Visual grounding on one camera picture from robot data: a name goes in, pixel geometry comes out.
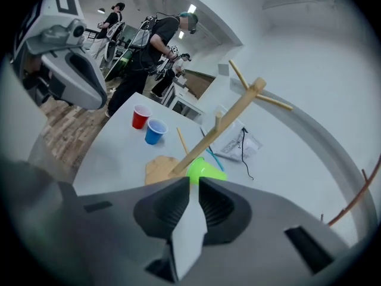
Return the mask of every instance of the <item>person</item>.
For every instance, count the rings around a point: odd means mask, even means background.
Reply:
[[[173,64],[172,69],[168,69],[164,78],[153,87],[150,93],[161,98],[163,96],[163,91],[171,85],[172,79],[177,76],[178,73],[183,71],[184,61],[188,61],[190,58],[188,53],[182,54],[182,57]]]
[[[107,42],[110,40],[106,37],[107,30],[109,27],[111,27],[113,24],[116,24],[116,22],[122,20],[121,12],[124,8],[125,4],[122,2],[116,3],[115,6],[113,6],[111,9],[113,12],[107,17],[106,21],[102,24],[99,24],[98,27],[101,29],[100,33],[97,35],[97,37],[94,39],[94,42],[92,43],[89,54],[92,58],[95,59],[97,65],[100,67],[103,56],[104,56],[104,50],[106,47]]]
[[[124,78],[108,103],[106,116],[111,117],[135,92],[143,93],[148,74],[155,72],[160,57],[163,54],[170,60],[177,57],[167,48],[177,30],[191,31],[197,22],[198,18],[193,13],[181,13],[156,22],[147,46],[132,55]]]

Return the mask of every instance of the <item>ceiling light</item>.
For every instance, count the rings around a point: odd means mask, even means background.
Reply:
[[[194,13],[197,7],[195,7],[193,4],[190,5],[188,12],[189,13]]]

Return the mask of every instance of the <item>white robot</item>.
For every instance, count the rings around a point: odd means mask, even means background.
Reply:
[[[78,0],[42,0],[23,21],[14,39],[13,66],[37,105],[52,95],[86,109],[104,106],[105,81],[83,49],[85,29]],[[33,59],[40,59],[40,69],[25,73]]]

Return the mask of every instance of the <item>backpack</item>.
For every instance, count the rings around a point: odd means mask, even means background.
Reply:
[[[130,46],[133,49],[144,49],[152,36],[152,30],[155,24],[161,19],[157,19],[157,16],[150,16],[140,26],[138,32],[132,39]]]
[[[112,26],[108,27],[106,37],[111,41],[118,41],[125,27],[125,22],[120,20],[120,14],[118,14],[118,21]]]

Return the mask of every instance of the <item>blue plastic cup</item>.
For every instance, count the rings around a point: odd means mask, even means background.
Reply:
[[[167,131],[168,127],[164,122],[157,119],[149,119],[145,141],[148,144],[155,145]]]

